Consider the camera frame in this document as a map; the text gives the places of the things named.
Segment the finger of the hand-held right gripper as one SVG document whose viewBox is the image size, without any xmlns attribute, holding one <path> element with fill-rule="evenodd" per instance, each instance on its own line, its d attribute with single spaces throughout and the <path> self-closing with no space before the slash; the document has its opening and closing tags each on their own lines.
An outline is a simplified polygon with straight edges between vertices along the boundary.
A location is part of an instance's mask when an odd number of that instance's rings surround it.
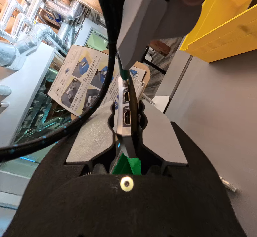
<svg viewBox="0 0 257 237">
<path fill-rule="evenodd" d="M 150 1 L 150 7 L 153 9 L 150 41 L 187 35 L 201 15 L 201 4 L 188 6 L 181 0 Z"/>
<path fill-rule="evenodd" d="M 117 51 L 124 70 L 143 55 L 166 9 L 165 0 L 125 0 Z"/>
</svg>

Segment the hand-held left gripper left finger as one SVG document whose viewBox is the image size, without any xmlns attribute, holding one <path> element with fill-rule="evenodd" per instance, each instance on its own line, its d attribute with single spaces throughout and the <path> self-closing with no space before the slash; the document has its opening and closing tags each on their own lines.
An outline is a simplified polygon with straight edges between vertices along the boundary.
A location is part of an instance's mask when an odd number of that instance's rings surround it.
<svg viewBox="0 0 257 237">
<path fill-rule="evenodd" d="M 81 127 L 67 164 L 111 165 L 115 156 L 114 103 L 100 106 Z"/>
</svg>

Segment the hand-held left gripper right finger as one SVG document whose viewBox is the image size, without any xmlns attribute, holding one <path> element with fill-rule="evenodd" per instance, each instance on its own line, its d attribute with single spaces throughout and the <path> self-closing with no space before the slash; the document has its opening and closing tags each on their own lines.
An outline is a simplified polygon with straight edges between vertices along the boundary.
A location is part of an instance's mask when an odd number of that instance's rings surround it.
<svg viewBox="0 0 257 237">
<path fill-rule="evenodd" d="M 137 155 L 143 166 L 186 166 L 188 161 L 166 115 L 145 100 L 139 102 L 139 112 Z"/>
</svg>

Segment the braided hdmi cable green plugs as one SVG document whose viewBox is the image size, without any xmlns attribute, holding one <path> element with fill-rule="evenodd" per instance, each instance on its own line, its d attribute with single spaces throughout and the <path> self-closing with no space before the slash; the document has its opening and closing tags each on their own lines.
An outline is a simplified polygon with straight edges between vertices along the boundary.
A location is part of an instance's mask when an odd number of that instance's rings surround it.
<svg viewBox="0 0 257 237">
<path fill-rule="evenodd" d="M 125 0 L 99 0 L 107 28 L 109 56 L 107 74 L 102 88 L 93 104 L 84 113 L 82 113 L 81 116 L 78 116 L 71 123 L 63 126 L 53 133 L 47 134 L 30 142 L 1 148 L 0 162 L 8 162 L 16 158 L 32 154 L 53 143 L 60 141 L 67 135 L 75 133 L 80 129 L 82 124 L 85 123 L 86 120 L 89 119 L 89 117 L 92 116 L 93 113 L 97 110 L 105 95 L 107 94 L 108 88 L 111 84 L 111 79 L 113 77 L 116 44 L 121 28 L 122 9 L 124 2 Z"/>
</svg>

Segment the silver port hub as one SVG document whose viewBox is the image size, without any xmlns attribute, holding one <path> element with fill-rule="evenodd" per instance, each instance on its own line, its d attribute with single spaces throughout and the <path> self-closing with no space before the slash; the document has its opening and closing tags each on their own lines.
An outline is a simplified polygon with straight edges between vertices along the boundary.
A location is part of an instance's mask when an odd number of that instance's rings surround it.
<svg viewBox="0 0 257 237">
<path fill-rule="evenodd" d="M 118 79 L 117 138 L 123 153 L 137 158 L 139 112 L 136 92 L 131 75 L 127 80 Z"/>
</svg>

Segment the green plastic bin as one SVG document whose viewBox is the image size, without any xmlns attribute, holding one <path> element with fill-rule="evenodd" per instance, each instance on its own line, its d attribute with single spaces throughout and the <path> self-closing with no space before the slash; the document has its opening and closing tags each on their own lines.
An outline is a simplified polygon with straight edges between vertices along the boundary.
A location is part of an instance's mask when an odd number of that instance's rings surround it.
<svg viewBox="0 0 257 237">
<path fill-rule="evenodd" d="M 121 152 L 111 174 L 114 175 L 141 175 L 141 161 L 139 158 L 128 158 Z"/>
</svg>

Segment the yellow plastic bin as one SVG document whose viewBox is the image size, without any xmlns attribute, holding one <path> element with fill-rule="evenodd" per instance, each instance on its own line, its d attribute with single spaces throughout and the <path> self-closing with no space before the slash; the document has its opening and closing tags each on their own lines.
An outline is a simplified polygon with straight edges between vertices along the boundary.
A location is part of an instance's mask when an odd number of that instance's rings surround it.
<svg viewBox="0 0 257 237">
<path fill-rule="evenodd" d="M 180 50 L 214 62 L 257 49 L 257 7 L 252 0 L 205 0 Z"/>
</svg>

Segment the instruction sheet on stand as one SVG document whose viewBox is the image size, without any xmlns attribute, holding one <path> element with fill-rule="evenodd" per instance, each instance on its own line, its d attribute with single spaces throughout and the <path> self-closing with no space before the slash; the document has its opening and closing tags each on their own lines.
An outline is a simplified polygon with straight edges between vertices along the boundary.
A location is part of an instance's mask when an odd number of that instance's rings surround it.
<svg viewBox="0 0 257 237">
<path fill-rule="evenodd" d="M 102 51 L 102 53 L 105 53 L 105 54 L 109 55 L 109 51 L 107 49 Z M 143 89 L 142 89 L 141 93 L 139 95 L 137 95 L 137 100 L 139 101 L 139 99 L 142 97 L 143 92 L 145 91 L 145 88 L 146 88 L 146 86 L 147 86 L 147 84 L 148 84 L 148 82 L 150 80 L 150 70 L 149 70 L 149 68 L 145 64 L 140 63 L 138 61 L 133 65 L 133 67 L 136 68 L 136 69 L 141 69 L 141 70 L 145 71 L 145 75 L 144 75 L 143 80 L 142 80 L 145 84 L 143 86 Z M 72 121 L 77 118 L 72 113 L 70 114 L 70 116 L 71 116 L 71 120 Z"/>
</svg>

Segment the printed instruction sheet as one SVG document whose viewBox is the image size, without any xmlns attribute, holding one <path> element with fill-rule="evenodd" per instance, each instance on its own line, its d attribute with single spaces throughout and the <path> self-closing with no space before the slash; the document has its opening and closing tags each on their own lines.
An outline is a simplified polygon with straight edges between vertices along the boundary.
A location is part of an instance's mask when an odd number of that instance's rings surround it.
<svg viewBox="0 0 257 237">
<path fill-rule="evenodd" d="M 104 83 L 108 67 L 108 55 L 101 51 L 78 45 L 72 45 L 50 88 L 48 95 L 64 109 L 79 116 L 91 106 Z M 143 89 L 145 71 L 132 67 L 130 75 L 136 92 Z M 118 78 L 120 76 L 118 60 L 111 84 L 101 105 L 115 102 L 118 110 Z"/>
</svg>

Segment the silver ventilation duct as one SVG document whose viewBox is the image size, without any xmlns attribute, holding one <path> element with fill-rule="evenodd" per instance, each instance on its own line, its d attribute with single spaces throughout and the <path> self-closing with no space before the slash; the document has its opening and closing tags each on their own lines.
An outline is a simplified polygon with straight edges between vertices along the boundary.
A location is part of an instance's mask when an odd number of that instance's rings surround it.
<svg viewBox="0 0 257 237">
<path fill-rule="evenodd" d="M 65 42 L 48 25 L 38 23 L 31 28 L 24 39 L 16 43 L 1 40 L 0 66 L 12 71 L 20 70 L 27 56 L 34 53 L 43 40 L 52 42 L 57 51 L 67 55 L 68 47 Z"/>
<path fill-rule="evenodd" d="M 77 0 L 72 0 L 70 5 L 61 0 L 47 0 L 46 7 L 53 12 L 57 12 L 67 20 L 75 20 L 82 15 L 84 5 Z"/>
</svg>

